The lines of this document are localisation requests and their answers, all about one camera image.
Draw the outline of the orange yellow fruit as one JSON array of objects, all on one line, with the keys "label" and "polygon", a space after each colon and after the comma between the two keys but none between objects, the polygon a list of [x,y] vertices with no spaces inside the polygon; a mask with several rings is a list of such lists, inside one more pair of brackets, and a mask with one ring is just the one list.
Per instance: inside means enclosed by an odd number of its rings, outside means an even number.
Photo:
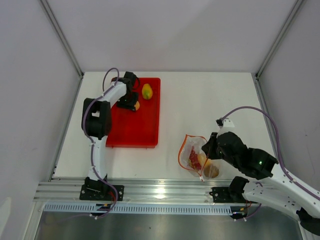
[{"label": "orange yellow fruit", "polygon": [[207,158],[207,156],[204,153],[198,154],[197,159],[202,168],[206,168],[212,165],[212,161],[209,158]]}]

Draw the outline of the pink peach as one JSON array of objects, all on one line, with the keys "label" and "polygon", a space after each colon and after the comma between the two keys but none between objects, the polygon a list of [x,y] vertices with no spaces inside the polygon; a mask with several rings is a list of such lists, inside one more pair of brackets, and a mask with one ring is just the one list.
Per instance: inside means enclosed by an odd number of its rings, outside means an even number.
[{"label": "pink peach", "polygon": [[137,101],[137,102],[135,103],[134,107],[135,107],[135,110],[136,110],[136,111],[140,108],[140,103],[139,103],[139,101]]}]

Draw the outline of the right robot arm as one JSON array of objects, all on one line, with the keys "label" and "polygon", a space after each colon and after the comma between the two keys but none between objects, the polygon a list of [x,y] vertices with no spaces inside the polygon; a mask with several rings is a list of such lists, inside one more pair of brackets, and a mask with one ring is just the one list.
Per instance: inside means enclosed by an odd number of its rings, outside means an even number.
[{"label": "right robot arm", "polygon": [[233,132],[213,132],[201,148],[211,160],[224,160],[244,177],[235,176],[222,193],[216,187],[214,202],[254,202],[278,210],[300,223],[308,232],[320,234],[320,193],[299,183],[264,150],[247,147]]}]

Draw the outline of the red grape bunch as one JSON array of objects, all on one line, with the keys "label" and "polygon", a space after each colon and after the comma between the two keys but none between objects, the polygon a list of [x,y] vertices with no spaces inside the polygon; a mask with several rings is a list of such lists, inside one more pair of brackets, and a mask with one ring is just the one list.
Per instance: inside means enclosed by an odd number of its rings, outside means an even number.
[{"label": "red grape bunch", "polygon": [[196,151],[195,147],[192,146],[188,158],[188,166],[195,171],[199,171],[202,169],[200,163],[198,162],[198,154],[200,154],[200,152]]}]

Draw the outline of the yellow green mango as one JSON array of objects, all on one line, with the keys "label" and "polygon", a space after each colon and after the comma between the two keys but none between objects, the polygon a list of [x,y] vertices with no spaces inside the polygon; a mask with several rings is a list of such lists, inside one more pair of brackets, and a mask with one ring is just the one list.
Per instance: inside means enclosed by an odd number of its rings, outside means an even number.
[{"label": "yellow green mango", "polygon": [[149,83],[143,85],[141,94],[145,100],[150,100],[153,97],[153,89]]}]

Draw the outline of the red plastic tray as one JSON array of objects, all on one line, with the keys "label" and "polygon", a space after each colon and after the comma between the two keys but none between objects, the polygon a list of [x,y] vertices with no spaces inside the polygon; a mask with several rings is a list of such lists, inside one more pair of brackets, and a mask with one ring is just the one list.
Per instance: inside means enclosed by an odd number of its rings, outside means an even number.
[{"label": "red plastic tray", "polygon": [[[155,148],[158,145],[161,101],[161,79],[141,77],[135,83],[139,109],[132,111],[114,105],[111,108],[112,128],[107,137],[107,148]],[[144,99],[142,89],[150,85],[153,95]]]}]

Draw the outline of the clear zip top bag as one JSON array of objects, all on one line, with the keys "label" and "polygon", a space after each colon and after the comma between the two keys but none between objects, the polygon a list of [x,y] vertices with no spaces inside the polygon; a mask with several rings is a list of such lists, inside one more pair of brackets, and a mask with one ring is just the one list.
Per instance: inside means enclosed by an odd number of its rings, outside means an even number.
[{"label": "clear zip top bag", "polygon": [[202,150],[207,142],[203,136],[186,134],[177,156],[180,167],[198,177],[201,182],[217,178],[220,174],[219,165]]}]

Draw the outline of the brown kiwi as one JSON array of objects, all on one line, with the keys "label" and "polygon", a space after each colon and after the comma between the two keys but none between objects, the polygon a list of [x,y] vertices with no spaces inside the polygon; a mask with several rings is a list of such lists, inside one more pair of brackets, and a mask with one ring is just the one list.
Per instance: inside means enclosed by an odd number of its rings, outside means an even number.
[{"label": "brown kiwi", "polygon": [[220,170],[215,165],[207,165],[203,170],[204,176],[209,179],[216,178],[219,175],[219,173],[220,173]]}]

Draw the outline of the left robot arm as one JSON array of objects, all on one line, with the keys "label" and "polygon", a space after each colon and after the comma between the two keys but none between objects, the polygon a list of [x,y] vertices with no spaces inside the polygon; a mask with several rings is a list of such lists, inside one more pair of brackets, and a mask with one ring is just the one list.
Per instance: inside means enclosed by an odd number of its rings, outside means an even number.
[{"label": "left robot arm", "polygon": [[88,178],[91,181],[107,183],[107,169],[105,160],[105,144],[112,129],[112,107],[136,112],[140,108],[139,94],[135,92],[135,83],[139,78],[133,72],[120,72],[113,67],[107,72],[115,70],[117,76],[108,87],[102,87],[102,94],[96,98],[86,98],[83,101],[81,128],[90,140],[90,168]]}]

